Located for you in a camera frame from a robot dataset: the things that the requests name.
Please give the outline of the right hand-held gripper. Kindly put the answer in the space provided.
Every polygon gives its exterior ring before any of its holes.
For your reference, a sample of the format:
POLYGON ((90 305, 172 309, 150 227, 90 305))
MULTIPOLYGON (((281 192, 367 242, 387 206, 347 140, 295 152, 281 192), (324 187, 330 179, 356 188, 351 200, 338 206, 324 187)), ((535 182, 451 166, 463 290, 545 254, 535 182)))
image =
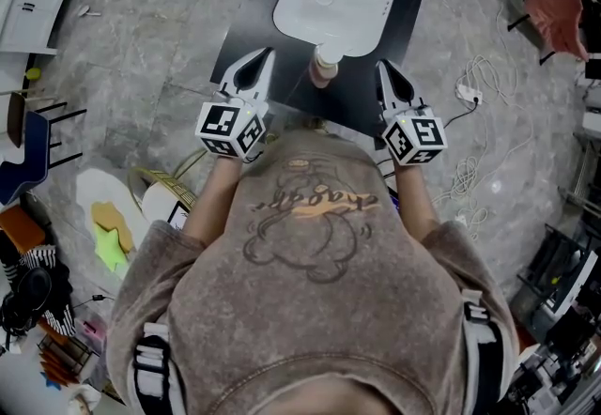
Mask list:
POLYGON ((388 59, 377 62, 376 88, 386 123, 382 139, 398 165, 429 163, 447 148, 441 119, 423 100, 412 106, 414 86, 397 64, 388 59))

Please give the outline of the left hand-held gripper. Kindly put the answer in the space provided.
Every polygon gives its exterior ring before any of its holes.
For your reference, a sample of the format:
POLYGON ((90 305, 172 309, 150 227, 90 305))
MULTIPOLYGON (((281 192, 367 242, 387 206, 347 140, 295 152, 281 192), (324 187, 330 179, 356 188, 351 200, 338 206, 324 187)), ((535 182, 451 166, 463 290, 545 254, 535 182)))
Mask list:
POLYGON ((209 102, 204 102, 194 135, 210 153, 245 161, 266 133, 264 117, 276 52, 262 48, 226 69, 209 102))

